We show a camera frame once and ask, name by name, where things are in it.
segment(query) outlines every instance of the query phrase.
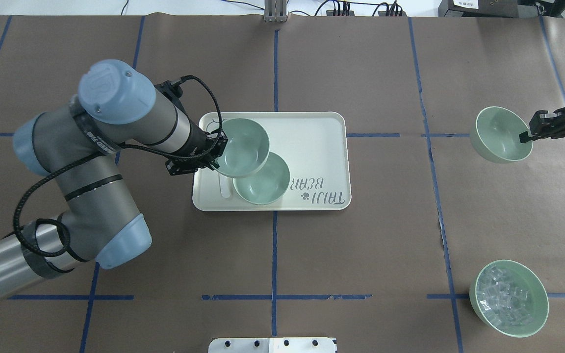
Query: rectangular white tray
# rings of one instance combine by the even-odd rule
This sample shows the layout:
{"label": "rectangular white tray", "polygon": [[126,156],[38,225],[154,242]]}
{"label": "rectangular white tray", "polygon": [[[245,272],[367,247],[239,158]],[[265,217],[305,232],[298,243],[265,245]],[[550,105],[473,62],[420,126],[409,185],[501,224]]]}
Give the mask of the rectangular white tray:
{"label": "rectangular white tray", "polygon": [[[245,118],[269,136],[269,150],[289,166],[287,192],[269,205],[245,201],[231,185],[225,199],[217,172],[202,169],[193,179],[193,205],[202,211],[342,210],[350,204],[346,125],[336,112],[224,112],[224,120]],[[202,130],[218,127],[217,113],[204,114]]]}

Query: black box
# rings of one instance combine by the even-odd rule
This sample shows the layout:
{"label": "black box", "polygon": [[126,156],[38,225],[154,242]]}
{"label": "black box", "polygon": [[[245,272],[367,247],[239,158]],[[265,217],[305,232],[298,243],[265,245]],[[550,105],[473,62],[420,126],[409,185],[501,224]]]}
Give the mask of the black box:
{"label": "black box", "polygon": [[[458,4],[477,4],[478,9],[462,7]],[[442,0],[437,8],[439,17],[518,17],[516,0]]]}

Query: bowl with ice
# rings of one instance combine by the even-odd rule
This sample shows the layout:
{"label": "bowl with ice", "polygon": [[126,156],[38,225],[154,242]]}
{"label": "bowl with ice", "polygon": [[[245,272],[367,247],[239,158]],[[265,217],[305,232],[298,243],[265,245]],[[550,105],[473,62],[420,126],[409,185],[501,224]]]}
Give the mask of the bowl with ice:
{"label": "bowl with ice", "polygon": [[549,317],[549,299],[533,271],[511,260],[485,266],[470,286],[470,303],[488,326],[511,337],[534,335]]}

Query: green bowl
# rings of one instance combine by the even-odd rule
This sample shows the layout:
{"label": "green bowl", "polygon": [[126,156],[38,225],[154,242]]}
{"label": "green bowl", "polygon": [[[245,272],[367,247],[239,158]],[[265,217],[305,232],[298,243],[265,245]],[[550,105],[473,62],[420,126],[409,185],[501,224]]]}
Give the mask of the green bowl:
{"label": "green bowl", "polygon": [[529,128],[511,110],[487,107],[477,116],[470,142],[477,153],[494,163],[521,161],[531,154],[533,141],[520,143],[520,134]]}
{"label": "green bowl", "polygon": [[267,205],[280,199],[289,187],[289,167],[278,154],[269,152],[265,165],[254,175],[233,179],[237,194],[249,203]]}
{"label": "green bowl", "polygon": [[510,337],[534,335],[549,317],[542,282],[529,268],[511,260],[494,261],[479,272],[470,286],[470,303],[485,324]]}
{"label": "green bowl", "polygon": [[267,161],[269,136],[265,129],[250,119],[230,119],[222,125],[228,136],[226,149],[217,159],[216,170],[229,178],[245,178],[255,174]]}

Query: light blue cap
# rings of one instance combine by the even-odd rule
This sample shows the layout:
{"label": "light blue cap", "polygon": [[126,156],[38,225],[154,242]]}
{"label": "light blue cap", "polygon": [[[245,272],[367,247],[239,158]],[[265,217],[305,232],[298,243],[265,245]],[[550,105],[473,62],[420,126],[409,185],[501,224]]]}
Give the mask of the light blue cap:
{"label": "light blue cap", "polygon": [[113,125],[137,121],[154,106],[156,89],[150,79],[115,59],[95,63],[78,86],[82,107],[97,120]]}
{"label": "light blue cap", "polygon": [[32,172],[45,177],[49,175],[49,172],[43,168],[41,163],[36,158],[36,152],[34,152],[34,125],[36,125],[36,120],[42,115],[38,114],[31,119],[29,122],[19,127],[12,138],[12,145],[14,148],[14,154],[16,158],[25,164],[27,169]]}
{"label": "light blue cap", "polygon": [[152,236],[143,214],[137,215],[99,252],[95,260],[104,270],[127,263],[152,245]]}

